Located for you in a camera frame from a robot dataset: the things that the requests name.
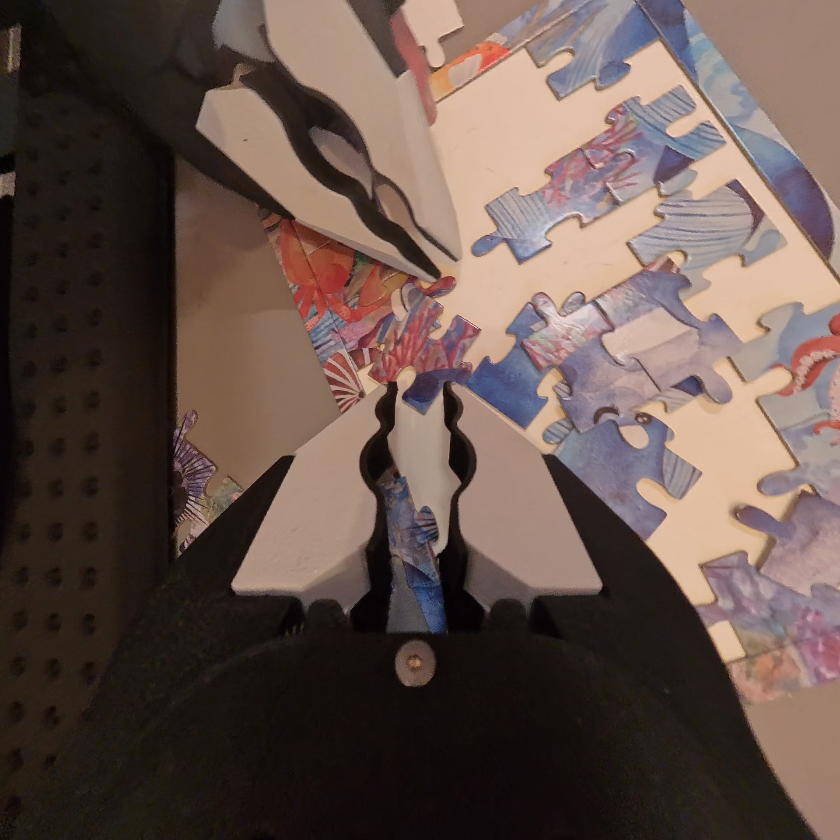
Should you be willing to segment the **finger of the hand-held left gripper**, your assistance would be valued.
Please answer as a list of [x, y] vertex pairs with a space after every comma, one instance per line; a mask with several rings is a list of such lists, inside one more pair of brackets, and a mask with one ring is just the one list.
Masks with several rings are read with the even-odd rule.
[[413, 73], [374, 2], [264, 2], [270, 47], [360, 139], [379, 214], [430, 259], [462, 258], [458, 219]]
[[440, 278], [435, 266], [421, 266], [370, 231], [346, 195], [310, 173], [281, 120], [256, 91], [242, 84], [208, 91], [196, 128], [304, 227], [407, 274]]

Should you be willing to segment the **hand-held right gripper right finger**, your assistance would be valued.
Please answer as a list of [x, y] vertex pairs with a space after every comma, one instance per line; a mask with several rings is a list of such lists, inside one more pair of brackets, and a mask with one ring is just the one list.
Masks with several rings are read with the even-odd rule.
[[457, 479], [439, 558], [449, 632], [479, 630], [499, 602], [530, 614], [540, 597], [601, 593], [541, 452], [464, 386], [447, 383], [443, 400]]

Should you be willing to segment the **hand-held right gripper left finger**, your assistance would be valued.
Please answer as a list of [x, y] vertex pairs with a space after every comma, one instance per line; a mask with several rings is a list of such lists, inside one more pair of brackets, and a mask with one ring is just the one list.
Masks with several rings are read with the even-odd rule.
[[392, 559], [381, 478], [396, 383], [380, 386], [293, 456], [232, 581], [237, 595], [279, 595], [308, 609], [338, 603], [354, 628], [382, 632]]

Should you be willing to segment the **ocean print puzzle board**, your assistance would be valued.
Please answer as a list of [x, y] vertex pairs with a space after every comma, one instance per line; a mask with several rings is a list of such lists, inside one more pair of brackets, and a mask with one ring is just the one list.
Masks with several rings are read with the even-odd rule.
[[[471, 254], [476, 240], [494, 228], [485, 210], [487, 203], [513, 186], [522, 193], [539, 188], [545, 182], [546, 166], [601, 133], [606, 114], [618, 103], [634, 97], [649, 102], [680, 83], [695, 92], [666, 45], [654, 43], [628, 58], [630, 71], [616, 84], [600, 90], [589, 82], [567, 99], [557, 99], [547, 79], [571, 64], [572, 53], [561, 51], [538, 66], [528, 46], [545, 28], [556, 25], [552, 7], [560, 3], [540, 3], [510, 29], [433, 77], [433, 88], [443, 98], [434, 137], [453, 190], [465, 250], [461, 266], [446, 269], [447, 274], [455, 273], [456, 280], [444, 280], [442, 291], [415, 282], [421, 292], [432, 291], [441, 307], [439, 330], [433, 332], [436, 339], [457, 313], [490, 315], [490, 326], [479, 326], [480, 336], [465, 354], [465, 361], [473, 365], [488, 355], [494, 361], [505, 356], [514, 344], [506, 334], [507, 325], [516, 317], [522, 299], [528, 300], [535, 291], [562, 291], [569, 286], [598, 295], [640, 270], [627, 241], [657, 223], [659, 196], [656, 190], [646, 192], [588, 226], [574, 219], [563, 223], [549, 235], [552, 247], [521, 266], [505, 246], [484, 258]], [[695, 316], [725, 316], [727, 293], [746, 291], [755, 300], [755, 309], [733, 314], [730, 325], [741, 341], [748, 342], [762, 334], [761, 316], [789, 301], [803, 302], [807, 312], [838, 302], [838, 233], [834, 257], [810, 245], [737, 143], [730, 141], [709, 159], [695, 163], [694, 170], [689, 188], [696, 196], [740, 180], [786, 239], [784, 248], [749, 266], [739, 258], [729, 258], [707, 268], [709, 288], [686, 300]], [[643, 409], [673, 430], [669, 448], [702, 473], [703, 480], [680, 500], [653, 481], [645, 479], [637, 485], [648, 502], [666, 512], [666, 519], [646, 542], [697, 607], [715, 596], [702, 564], [738, 551], [747, 553], [752, 564], [760, 564], [770, 546], [765, 533], [744, 527], [732, 514], [750, 507], [764, 511], [766, 518], [785, 520], [798, 493], [767, 497], [757, 491], [762, 476], [795, 466], [755, 403], [759, 396], [784, 387], [789, 376], [770, 371], [756, 381], [744, 382], [726, 361], [717, 364], [716, 370], [731, 387], [728, 404], [702, 405], [697, 399], [674, 412], [666, 411], [661, 403]], [[542, 439], [543, 430], [557, 417], [553, 388], [558, 380], [557, 372], [549, 371], [540, 384], [539, 393], [548, 398], [548, 404], [532, 437], [490, 408], [547, 455], [552, 466], [566, 467], [552, 457], [552, 448]], [[731, 670], [745, 656], [738, 638], [727, 623], [706, 627], [729, 661], [731, 679], [745, 700], [772, 700], [838, 681], [808, 684], [793, 671], [791, 662], [780, 669], [759, 665], [753, 672], [740, 666]]]

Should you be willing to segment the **red coral navy puzzle piece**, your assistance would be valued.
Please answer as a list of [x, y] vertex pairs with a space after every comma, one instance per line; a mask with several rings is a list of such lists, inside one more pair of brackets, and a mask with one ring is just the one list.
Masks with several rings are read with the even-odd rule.
[[405, 369], [414, 371], [413, 382], [402, 399], [423, 415], [436, 402], [446, 382], [468, 381], [472, 365], [465, 362], [465, 356], [480, 333], [474, 324], [456, 316], [440, 338], [432, 339], [430, 333], [436, 321], [430, 310], [424, 310], [394, 322], [369, 373], [373, 381], [386, 384], [395, 382]]

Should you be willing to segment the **person's left hand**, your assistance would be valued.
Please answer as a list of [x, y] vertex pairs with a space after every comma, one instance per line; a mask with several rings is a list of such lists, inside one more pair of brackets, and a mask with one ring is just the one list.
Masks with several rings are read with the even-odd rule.
[[431, 89], [431, 75], [424, 51], [417, 43], [401, 8], [391, 17], [390, 26], [395, 47], [413, 75], [427, 124], [431, 126], [437, 118], [437, 105]]

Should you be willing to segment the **white flipped puzzle piece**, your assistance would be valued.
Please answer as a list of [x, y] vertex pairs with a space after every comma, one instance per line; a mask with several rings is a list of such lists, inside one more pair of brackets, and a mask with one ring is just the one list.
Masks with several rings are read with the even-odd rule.
[[405, 1], [402, 11], [430, 69], [442, 67], [445, 53], [441, 40], [465, 25], [456, 1]]

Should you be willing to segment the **pile of loose puzzle pieces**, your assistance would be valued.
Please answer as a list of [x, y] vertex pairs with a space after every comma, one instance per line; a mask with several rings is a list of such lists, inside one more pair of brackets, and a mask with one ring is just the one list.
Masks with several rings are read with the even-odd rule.
[[175, 558], [244, 492], [230, 477], [218, 478], [215, 463], [190, 439], [197, 421], [195, 410], [186, 412], [172, 440], [170, 509]]

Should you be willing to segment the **black perforated pad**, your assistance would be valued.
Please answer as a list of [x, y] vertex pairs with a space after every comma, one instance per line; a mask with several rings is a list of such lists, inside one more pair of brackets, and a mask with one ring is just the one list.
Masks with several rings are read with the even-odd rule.
[[2, 558], [2, 797], [59, 763], [169, 554], [172, 162], [130, 121], [22, 93]]

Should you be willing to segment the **group of assembled puzzle pieces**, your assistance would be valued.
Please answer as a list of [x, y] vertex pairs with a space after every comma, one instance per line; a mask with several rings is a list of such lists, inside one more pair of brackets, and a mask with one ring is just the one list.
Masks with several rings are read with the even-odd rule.
[[[487, 203], [494, 228], [471, 246], [472, 256], [484, 258], [505, 246], [521, 266], [552, 247], [550, 233], [563, 223], [594, 224], [656, 190], [657, 223], [626, 243], [640, 265], [630, 277], [641, 270], [679, 272], [690, 283], [680, 292], [686, 303], [709, 288], [710, 266], [729, 258], [749, 266], [786, 246], [784, 233], [740, 180], [704, 196], [690, 189], [694, 164], [732, 141], [810, 245], [834, 257], [838, 222], [830, 202], [681, 2], [665, 2], [663, 10], [655, 3], [561, 2], [552, 12], [556, 25], [532, 40], [528, 52], [538, 66], [561, 51], [572, 53], [571, 64], [547, 79], [557, 99], [589, 82], [600, 90], [616, 84], [630, 71], [628, 58], [654, 43], [666, 45], [695, 92], [680, 83], [648, 102], [634, 97], [615, 105], [601, 133], [546, 166], [539, 188], [523, 193], [513, 186]], [[369, 373], [394, 322], [430, 310], [437, 318], [430, 333], [435, 339], [441, 307], [432, 291], [421, 292], [415, 280], [297, 223], [282, 223], [268, 211], [260, 217], [340, 411], [350, 410], [365, 395], [365, 384], [374, 382]], [[514, 344], [498, 360], [488, 355], [471, 364], [470, 378], [460, 385], [532, 437], [548, 404], [540, 384], [556, 371], [553, 423], [568, 418], [560, 403], [568, 391], [560, 364], [611, 328], [593, 302], [600, 294], [565, 286], [522, 299], [506, 328]], [[755, 300], [746, 291], [729, 291], [727, 300], [725, 316], [718, 315], [733, 330], [732, 315], [751, 312]], [[702, 564], [715, 596], [697, 610], [708, 627], [727, 623], [738, 638], [745, 656], [731, 670], [780, 669], [791, 662], [804, 682], [815, 684], [838, 678], [838, 302], [808, 312], [803, 302], [789, 301], [765, 312], [758, 324], [760, 336], [713, 368], [729, 362], [743, 382], [770, 371], [789, 376], [784, 387], [755, 403], [795, 466], [762, 476], [757, 491], [767, 497], [798, 493], [785, 520], [766, 518], [754, 507], [732, 514], [765, 533], [770, 546], [759, 564], [743, 551]], [[393, 477], [383, 479], [387, 503], [395, 508], [392, 542], [433, 629], [443, 625], [443, 603], [433, 600], [433, 592], [440, 594], [438, 573], [427, 572], [425, 562], [439, 540], [438, 525], [448, 525], [455, 475], [444, 445], [420, 438], [435, 435], [425, 416], [442, 411], [442, 393], [424, 415], [403, 402], [409, 441], [391, 439]], [[697, 399], [720, 405], [689, 378], [634, 413], [654, 403], [674, 412]], [[555, 445], [544, 444], [558, 460]]]

